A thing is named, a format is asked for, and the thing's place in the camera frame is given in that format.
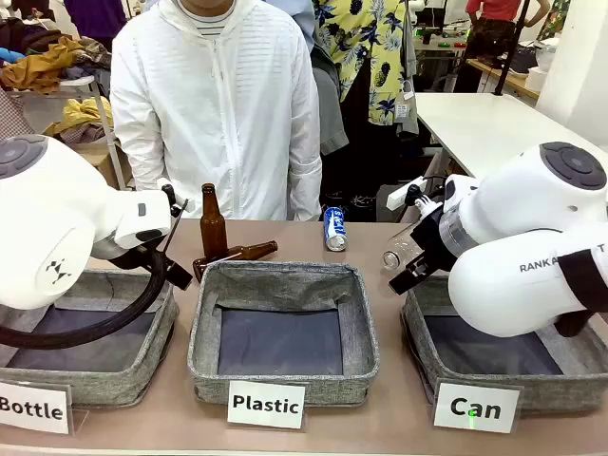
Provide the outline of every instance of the white table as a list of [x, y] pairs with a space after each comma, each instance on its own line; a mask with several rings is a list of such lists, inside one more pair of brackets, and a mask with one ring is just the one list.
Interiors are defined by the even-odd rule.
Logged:
[[443, 161], [451, 157], [469, 176], [483, 178], [526, 149], [551, 142], [581, 147], [608, 169], [608, 154], [599, 147], [510, 95], [418, 93], [416, 103], [418, 118], [444, 149]]

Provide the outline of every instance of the dark blue bin lining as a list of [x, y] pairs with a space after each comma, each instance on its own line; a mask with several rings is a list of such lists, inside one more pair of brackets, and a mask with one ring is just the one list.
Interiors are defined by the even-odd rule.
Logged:
[[534, 333], [494, 337], [477, 331], [459, 316], [426, 315], [439, 358], [452, 371], [484, 375], [562, 375]]
[[[33, 333], [60, 333], [108, 319], [114, 312], [78, 311], [50, 306]], [[154, 313], [144, 313], [121, 330], [99, 340], [64, 350], [18, 350], [8, 368], [42, 371], [120, 372], [133, 365], [152, 326]]]
[[342, 375], [337, 309], [221, 308], [220, 375]]

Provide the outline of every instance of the bottle cap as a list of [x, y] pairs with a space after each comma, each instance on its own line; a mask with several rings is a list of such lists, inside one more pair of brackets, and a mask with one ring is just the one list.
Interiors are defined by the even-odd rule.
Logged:
[[399, 261], [399, 256], [397, 256], [394, 252], [385, 252], [382, 255], [382, 262], [384, 263], [384, 268], [389, 271], [394, 271], [399, 267], [401, 261]]

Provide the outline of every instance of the hawaiian shirt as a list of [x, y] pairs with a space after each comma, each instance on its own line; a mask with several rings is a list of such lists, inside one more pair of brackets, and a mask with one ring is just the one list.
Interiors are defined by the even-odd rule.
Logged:
[[402, 90], [406, 0], [313, 0], [318, 39], [338, 68], [341, 101], [366, 58], [371, 58], [372, 124], [391, 125]]

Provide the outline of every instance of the black logo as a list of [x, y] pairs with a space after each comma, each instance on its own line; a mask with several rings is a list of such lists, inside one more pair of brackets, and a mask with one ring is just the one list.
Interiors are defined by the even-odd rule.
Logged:
[[61, 280], [64, 276], [68, 276], [70, 277], [71, 274], [69, 273], [62, 273], [61, 272], [61, 267], [64, 265], [64, 261], [66, 261], [65, 258], [62, 258], [61, 261], [51, 261], [49, 263], [49, 265], [47, 266], [46, 271], [48, 271], [49, 269], [53, 269], [55, 271], [55, 273], [57, 273], [57, 278], [55, 279], [55, 281], [53, 282], [53, 285], [55, 285], [59, 280]]

